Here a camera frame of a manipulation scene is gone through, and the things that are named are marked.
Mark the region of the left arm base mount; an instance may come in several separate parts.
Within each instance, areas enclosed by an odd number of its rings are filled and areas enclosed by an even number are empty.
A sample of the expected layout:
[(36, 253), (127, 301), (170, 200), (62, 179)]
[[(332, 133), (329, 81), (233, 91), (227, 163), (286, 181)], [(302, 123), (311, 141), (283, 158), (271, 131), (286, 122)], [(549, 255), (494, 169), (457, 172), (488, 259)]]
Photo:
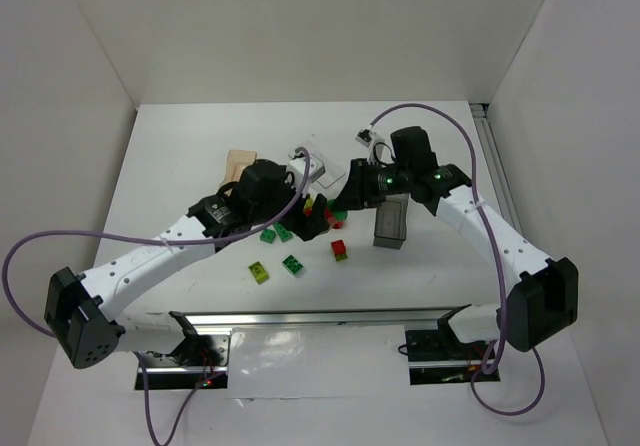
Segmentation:
[(148, 374), (150, 391), (191, 390), (200, 385), (203, 390), (228, 387), (228, 363), (232, 330), (204, 328), (199, 348), (185, 359), (160, 353), (145, 352), (142, 364)]

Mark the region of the red 2x4 lego brick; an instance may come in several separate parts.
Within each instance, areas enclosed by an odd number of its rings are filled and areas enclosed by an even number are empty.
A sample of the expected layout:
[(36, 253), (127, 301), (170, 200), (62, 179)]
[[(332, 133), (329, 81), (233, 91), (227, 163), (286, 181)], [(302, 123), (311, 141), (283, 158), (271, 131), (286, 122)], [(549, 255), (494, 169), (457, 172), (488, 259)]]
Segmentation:
[(324, 210), (324, 217), (331, 229), (341, 229), (344, 225), (344, 220), (340, 215), (331, 211), (329, 207)]

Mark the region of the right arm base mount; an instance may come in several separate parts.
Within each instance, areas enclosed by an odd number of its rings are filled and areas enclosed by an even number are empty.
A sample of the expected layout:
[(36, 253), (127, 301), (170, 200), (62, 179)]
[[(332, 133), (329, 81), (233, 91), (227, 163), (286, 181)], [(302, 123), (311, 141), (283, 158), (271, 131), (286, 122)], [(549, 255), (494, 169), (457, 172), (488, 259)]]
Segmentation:
[(436, 330), (406, 330), (397, 352), (408, 361), (409, 380), (416, 385), (469, 383), (481, 370), (488, 344), (449, 342)]

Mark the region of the lime printed lego brick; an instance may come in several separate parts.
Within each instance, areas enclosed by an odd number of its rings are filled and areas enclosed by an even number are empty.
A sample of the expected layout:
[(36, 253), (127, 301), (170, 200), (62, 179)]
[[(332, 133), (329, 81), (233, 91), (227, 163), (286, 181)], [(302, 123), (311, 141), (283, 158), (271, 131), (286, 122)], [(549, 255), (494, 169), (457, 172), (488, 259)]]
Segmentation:
[(252, 263), (248, 269), (257, 284), (263, 284), (270, 279), (268, 272), (260, 262)]

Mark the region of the small green lego piece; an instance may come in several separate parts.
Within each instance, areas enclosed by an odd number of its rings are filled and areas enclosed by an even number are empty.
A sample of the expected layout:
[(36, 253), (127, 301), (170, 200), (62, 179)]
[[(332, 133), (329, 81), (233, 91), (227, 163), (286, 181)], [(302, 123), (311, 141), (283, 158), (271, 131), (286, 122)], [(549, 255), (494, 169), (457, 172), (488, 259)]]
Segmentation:
[(346, 211), (338, 211), (334, 208), (333, 206), (334, 200), (330, 199), (327, 201), (326, 204), (326, 208), (329, 207), (331, 211), (333, 211), (334, 213), (338, 213), (340, 215), (340, 217), (345, 221), (348, 217), (348, 213)]

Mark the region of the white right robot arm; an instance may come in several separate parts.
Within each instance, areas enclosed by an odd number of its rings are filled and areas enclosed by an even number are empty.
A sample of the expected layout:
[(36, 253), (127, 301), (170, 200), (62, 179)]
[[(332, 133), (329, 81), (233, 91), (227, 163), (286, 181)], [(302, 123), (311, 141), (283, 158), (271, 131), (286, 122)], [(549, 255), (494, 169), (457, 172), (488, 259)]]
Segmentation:
[(448, 324), (459, 342), (504, 339), (528, 352), (576, 321), (579, 273), (572, 261), (555, 260), (533, 246), (484, 201), (458, 166), (439, 164), (424, 129), (400, 129), (391, 143), (389, 164), (351, 161), (334, 205), (356, 211), (407, 194), (494, 264), (504, 289), (500, 301), (452, 313)]

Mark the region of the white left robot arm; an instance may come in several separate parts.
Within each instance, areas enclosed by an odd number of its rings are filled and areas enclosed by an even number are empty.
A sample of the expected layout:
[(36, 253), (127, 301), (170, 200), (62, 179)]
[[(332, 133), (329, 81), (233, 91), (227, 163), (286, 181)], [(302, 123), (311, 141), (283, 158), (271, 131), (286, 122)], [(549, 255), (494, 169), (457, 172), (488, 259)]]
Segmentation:
[(100, 267), (52, 275), (44, 319), (72, 366), (86, 369), (114, 352), (195, 364), (213, 347), (181, 312), (126, 315), (136, 299), (186, 267), (275, 222), (304, 241), (327, 231), (323, 204), (304, 212), (324, 164), (303, 150), (287, 165), (257, 159), (238, 180), (190, 206), (172, 226)]

